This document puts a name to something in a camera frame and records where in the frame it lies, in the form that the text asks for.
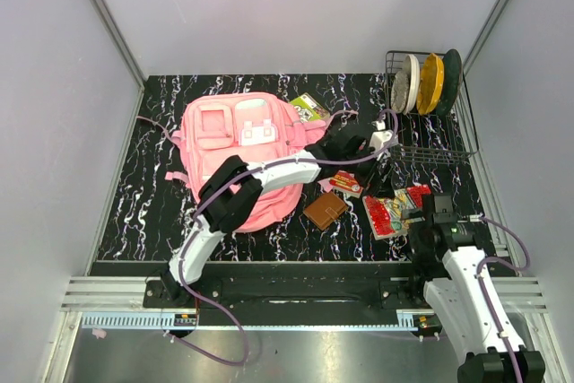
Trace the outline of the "brown leather wallet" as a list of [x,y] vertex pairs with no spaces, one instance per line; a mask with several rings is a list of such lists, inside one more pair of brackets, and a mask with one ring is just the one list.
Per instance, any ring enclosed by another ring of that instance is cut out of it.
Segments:
[[334,192],[321,195],[304,211],[304,215],[320,230],[324,231],[348,210],[345,201]]

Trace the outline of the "dark green plate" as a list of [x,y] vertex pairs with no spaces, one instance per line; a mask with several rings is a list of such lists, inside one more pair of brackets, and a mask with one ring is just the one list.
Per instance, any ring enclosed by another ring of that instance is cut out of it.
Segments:
[[457,49],[450,49],[443,57],[444,83],[435,113],[445,117],[452,110],[463,81],[463,62]]

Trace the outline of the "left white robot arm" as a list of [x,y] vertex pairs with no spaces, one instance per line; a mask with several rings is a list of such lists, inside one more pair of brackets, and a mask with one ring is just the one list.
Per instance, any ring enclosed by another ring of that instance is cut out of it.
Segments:
[[261,196],[331,178],[340,170],[368,188],[378,175],[378,160],[396,144],[395,130],[366,135],[351,125],[328,132],[291,156],[252,163],[231,156],[200,191],[191,231],[160,275],[162,297],[176,308],[193,299],[192,284],[201,277],[215,246],[248,220]]

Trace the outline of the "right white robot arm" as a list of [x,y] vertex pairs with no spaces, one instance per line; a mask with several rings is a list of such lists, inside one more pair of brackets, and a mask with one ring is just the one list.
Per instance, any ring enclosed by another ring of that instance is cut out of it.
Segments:
[[481,214],[460,217],[449,195],[425,195],[419,208],[405,209],[413,274],[408,300],[431,307],[457,355],[460,382],[541,382],[542,354],[527,348],[512,325],[488,266],[510,262],[488,255],[476,235]]

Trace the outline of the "white grey plate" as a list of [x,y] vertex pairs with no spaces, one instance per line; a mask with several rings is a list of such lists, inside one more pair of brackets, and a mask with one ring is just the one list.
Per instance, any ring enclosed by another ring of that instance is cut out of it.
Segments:
[[390,105],[397,114],[409,114],[416,103],[421,82],[421,67],[418,58],[407,54],[401,69],[395,74],[391,88]]

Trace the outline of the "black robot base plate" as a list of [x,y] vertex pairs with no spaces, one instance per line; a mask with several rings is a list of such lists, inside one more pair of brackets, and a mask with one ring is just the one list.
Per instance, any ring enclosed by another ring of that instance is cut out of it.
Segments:
[[427,309],[426,279],[403,262],[209,262],[191,288],[221,305],[350,304]]

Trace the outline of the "yellow plate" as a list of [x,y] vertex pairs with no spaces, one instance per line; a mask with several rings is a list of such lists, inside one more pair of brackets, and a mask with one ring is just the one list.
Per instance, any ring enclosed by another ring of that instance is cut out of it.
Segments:
[[439,104],[445,82],[445,66],[442,58],[431,53],[421,70],[421,81],[416,108],[419,115],[430,114]]

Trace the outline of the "colourful treehouse paperback book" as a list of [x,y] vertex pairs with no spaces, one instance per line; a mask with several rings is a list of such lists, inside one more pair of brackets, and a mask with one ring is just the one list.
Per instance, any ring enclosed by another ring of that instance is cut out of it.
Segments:
[[420,218],[403,220],[403,211],[421,210],[422,197],[430,193],[428,185],[419,185],[396,190],[394,198],[363,197],[374,238],[381,240],[405,235],[410,222],[417,222]]

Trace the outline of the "pink student backpack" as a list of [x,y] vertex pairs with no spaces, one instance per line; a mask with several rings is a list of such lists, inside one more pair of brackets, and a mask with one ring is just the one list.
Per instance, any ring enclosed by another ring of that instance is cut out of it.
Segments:
[[[334,131],[330,126],[330,118],[302,122],[290,102],[267,92],[204,96],[187,105],[178,129],[161,130],[178,149],[183,165],[165,178],[183,182],[199,205],[201,189],[231,156],[247,163],[291,156]],[[302,187],[261,196],[237,231],[259,231],[279,222],[299,202]]]

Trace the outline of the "red comic paperback book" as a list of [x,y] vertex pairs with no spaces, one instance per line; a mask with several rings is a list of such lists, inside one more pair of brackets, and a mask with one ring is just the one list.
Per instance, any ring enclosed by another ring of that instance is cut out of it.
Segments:
[[346,196],[360,198],[363,192],[363,187],[360,186],[353,174],[339,170],[331,178],[319,180],[318,184],[326,193],[331,191],[338,191]]

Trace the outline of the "green comic paperback book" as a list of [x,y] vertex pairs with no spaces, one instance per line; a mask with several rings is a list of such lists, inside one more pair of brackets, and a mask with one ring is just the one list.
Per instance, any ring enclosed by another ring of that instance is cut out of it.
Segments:
[[307,92],[291,100],[290,104],[296,109],[302,122],[327,120],[330,118],[330,113]]

